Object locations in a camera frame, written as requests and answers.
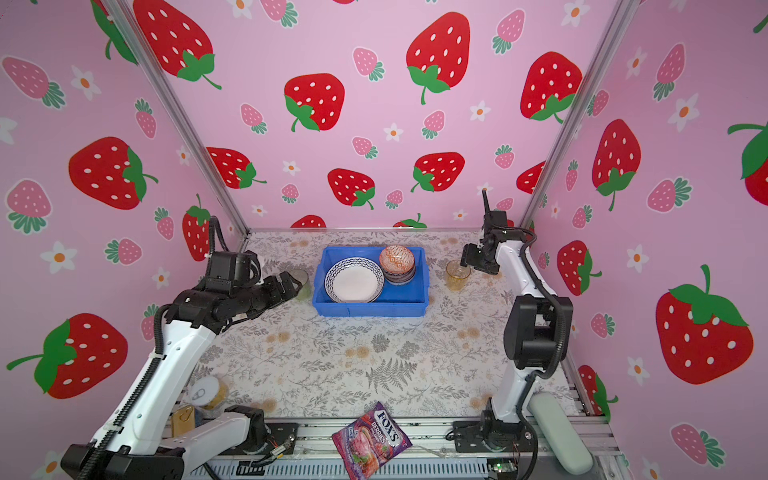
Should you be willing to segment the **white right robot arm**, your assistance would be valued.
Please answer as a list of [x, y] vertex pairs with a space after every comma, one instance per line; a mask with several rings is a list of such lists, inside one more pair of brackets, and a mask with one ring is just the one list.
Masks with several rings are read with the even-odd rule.
[[567, 353], [573, 304], [541, 278], [529, 253], [535, 234], [513, 227], [502, 210], [487, 209], [479, 243], [464, 246], [460, 264], [502, 274], [515, 298], [504, 332], [508, 359], [498, 391], [476, 422], [454, 422], [447, 433], [457, 452], [486, 451], [491, 479], [527, 479], [546, 440], [565, 471], [582, 475], [594, 466], [592, 453], [557, 400], [534, 386], [556, 372]]

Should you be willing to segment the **green glass cup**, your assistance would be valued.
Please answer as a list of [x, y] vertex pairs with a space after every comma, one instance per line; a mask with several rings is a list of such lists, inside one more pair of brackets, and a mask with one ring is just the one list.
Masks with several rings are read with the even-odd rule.
[[301, 288], [298, 290], [296, 301], [310, 300], [312, 297], [312, 283], [309, 279], [309, 274], [303, 269], [293, 269], [289, 271], [290, 275], [301, 284]]

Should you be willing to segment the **zigzag rim white plate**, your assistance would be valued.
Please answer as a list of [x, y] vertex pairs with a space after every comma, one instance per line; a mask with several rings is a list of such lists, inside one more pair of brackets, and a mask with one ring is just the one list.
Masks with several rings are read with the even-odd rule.
[[371, 303], [382, 293], [385, 278], [371, 259], [349, 257], [336, 262], [326, 273], [323, 285], [336, 303]]

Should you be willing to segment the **black leaf pattern red bowl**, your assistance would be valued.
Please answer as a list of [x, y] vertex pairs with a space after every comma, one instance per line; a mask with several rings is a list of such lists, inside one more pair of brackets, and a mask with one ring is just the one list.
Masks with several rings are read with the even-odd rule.
[[392, 273], [387, 270], [383, 271], [384, 278], [393, 285], [404, 285], [409, 283], [416, 274], [416, 268], [412, 268], [408, 272]]

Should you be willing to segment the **amber glass cup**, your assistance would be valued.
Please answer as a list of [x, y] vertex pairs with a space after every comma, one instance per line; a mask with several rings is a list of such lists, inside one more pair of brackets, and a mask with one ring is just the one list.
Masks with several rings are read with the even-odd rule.
[[445, 269], [445, 284], [452, 292], [462, 291], [471, 276], [472, 270], [463, 266], [459, 260], [451, 260], [447, 263]]

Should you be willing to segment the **blue chevron bottom bowl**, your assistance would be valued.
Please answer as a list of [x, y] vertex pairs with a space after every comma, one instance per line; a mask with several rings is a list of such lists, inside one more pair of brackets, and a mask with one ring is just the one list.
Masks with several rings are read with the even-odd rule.
[[408, 274], [415, 265], [413, 252], [402, 245], [390, 245], [384, 248], [379, 256], [379, 264], [388, 275], [402, 276]]

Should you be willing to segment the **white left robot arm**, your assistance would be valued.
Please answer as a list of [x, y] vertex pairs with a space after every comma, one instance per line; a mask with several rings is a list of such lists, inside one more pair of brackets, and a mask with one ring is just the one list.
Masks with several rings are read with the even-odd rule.
[[270, 446], [262, 410], [229, 407], [175, 446], [161, 443], [165, 422], [203, 354], [232, 326], [294, 299], [301, 280], [262, 277], [255, 253], [213, 252], [205, 276], [159, 308], [155, 348], [115, 413], [86, 444], [71, 445], [61, 467], [73, 479], [181, 479], [231, 448]]

